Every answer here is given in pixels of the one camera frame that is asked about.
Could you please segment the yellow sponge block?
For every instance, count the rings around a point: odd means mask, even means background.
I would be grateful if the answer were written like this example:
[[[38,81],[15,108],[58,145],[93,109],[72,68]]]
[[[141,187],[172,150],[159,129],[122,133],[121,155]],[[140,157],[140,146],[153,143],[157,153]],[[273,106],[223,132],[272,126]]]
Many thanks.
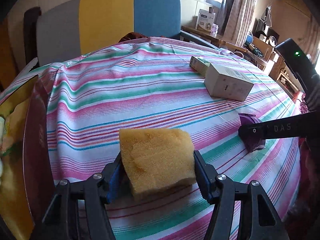
[[[122,128],[119,143],[135,200],[196,182],[194,145],[188,132]]]

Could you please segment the gold metal tray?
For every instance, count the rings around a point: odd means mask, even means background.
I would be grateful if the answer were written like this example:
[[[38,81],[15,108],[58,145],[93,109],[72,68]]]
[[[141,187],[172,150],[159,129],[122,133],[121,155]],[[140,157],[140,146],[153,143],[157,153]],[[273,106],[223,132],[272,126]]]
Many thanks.
[[[1,104],[7,118],[17,106],[20,138],[1,154],[1,239],[29,239],[55,191],[47,145],[48,94],[38,76]]]

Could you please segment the Weidan cracker packet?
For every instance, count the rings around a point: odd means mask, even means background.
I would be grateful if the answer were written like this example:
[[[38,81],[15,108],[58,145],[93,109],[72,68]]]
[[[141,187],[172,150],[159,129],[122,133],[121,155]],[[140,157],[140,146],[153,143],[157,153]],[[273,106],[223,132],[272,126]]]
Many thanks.
[[[9,135],[10,121],[1,116],[1,153],[4,153],[12,146],[12,138]]]

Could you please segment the cluttered shelf unit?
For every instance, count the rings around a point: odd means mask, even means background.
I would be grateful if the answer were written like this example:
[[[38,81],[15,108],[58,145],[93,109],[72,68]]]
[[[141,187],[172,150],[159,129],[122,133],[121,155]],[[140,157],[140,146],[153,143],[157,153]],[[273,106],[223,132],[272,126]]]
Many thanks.
[[[245,58],[267,75],[270,75],[279,59],[279,55],[274,50],[279,35],[271,27],[271,7],[268,6],[261,17],[255,19],[253,29],[248,32],[244,42],[244,47],[248,50]]]

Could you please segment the white cardboard box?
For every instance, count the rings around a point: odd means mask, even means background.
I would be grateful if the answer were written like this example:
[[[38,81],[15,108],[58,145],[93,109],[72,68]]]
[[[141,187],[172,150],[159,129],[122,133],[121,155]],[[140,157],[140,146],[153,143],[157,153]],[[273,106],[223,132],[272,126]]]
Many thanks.
[[[245,101],[253,82],[242,72],[220,64],[210,64],[204,85],[210,96]]]

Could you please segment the pink curtain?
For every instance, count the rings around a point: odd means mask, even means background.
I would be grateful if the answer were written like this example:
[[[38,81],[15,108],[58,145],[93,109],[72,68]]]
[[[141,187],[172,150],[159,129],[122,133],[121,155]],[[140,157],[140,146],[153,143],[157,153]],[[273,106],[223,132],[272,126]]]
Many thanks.
[[[257,0],[232,0],[222,35],[225,41],[243,46],[253,21]]]

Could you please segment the small green box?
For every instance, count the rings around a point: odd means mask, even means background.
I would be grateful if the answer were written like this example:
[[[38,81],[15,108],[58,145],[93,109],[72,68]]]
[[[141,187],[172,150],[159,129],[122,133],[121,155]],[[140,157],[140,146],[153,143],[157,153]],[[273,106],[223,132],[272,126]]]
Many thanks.
[[[202,57],[192,56],[189,61],[189,66],[205,77],[207,69],[210,67],[210,63]]]

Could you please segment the white product box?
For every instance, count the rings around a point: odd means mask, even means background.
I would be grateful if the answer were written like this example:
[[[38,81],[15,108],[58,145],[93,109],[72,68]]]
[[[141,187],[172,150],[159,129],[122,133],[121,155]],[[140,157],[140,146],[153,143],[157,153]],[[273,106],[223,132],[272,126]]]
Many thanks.
[[[204,9],[199,10],[199,14],[196,21],[196,29],[205,31],[210,33],[213,28],[215,20],[215,13],[214,12],[208,12]]]

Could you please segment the striped tablecloth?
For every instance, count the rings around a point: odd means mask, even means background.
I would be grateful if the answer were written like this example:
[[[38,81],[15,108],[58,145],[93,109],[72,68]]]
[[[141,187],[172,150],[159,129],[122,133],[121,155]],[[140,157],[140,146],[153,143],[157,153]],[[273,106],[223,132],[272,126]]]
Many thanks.
[[[245,74],[253,88],[243,102],[213,98],[189,61],[200,56]],[[54,181],[85,180],[114,161],[121,128],[179,128],[217,172],[234,181],[259,181],[280,218],[296,199],[297,139],[271,139],[248,153],[238,136],[239,114],[263,121],[299,113],[268,75],[248,61],[169,38],[115,44],[74,59],[22,71],[1,92],[10,113],[39,78],[48,94],[47,145]]]

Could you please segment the dark red cloth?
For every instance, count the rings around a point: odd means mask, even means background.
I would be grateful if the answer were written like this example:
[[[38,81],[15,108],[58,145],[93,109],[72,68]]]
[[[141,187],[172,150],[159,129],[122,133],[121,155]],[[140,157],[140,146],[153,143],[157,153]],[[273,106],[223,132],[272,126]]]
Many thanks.
[[[136,33],[136,32],[130,32],[130,33],[126,34],[125,36],[123,36],[119,40],[119,43],[120,42],[131,41],[131,40],[137,40],[137,39],[141,39],[141,38],[148,38],[148,36],[145,36],[143,34]]]

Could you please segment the grey yellow blue chair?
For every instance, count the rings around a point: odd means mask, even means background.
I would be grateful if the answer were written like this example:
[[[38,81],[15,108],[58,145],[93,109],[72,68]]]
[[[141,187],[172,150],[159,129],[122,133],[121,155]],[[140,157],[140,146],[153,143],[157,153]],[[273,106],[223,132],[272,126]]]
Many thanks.
[[[23,16],[33,7],[30,0],[19,0],[8,16],[10,44],[19,68],[27,65]],[[199,10],[208,7],[197,0],[68,0],[49,10],[40,7],[36,58],[40,65],[66,61],[113,45],[130,32],[179,38],[181,26],[194,26]]]

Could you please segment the black rolled mat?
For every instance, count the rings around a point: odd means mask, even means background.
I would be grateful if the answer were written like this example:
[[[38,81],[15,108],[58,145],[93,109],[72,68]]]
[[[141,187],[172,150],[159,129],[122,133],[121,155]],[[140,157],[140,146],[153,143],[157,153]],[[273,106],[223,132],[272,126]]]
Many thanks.
[[[36,25],[41,15],[41,8],[33,7],[28,9],[23,16],[23,42],[26,64],[37,57]]]

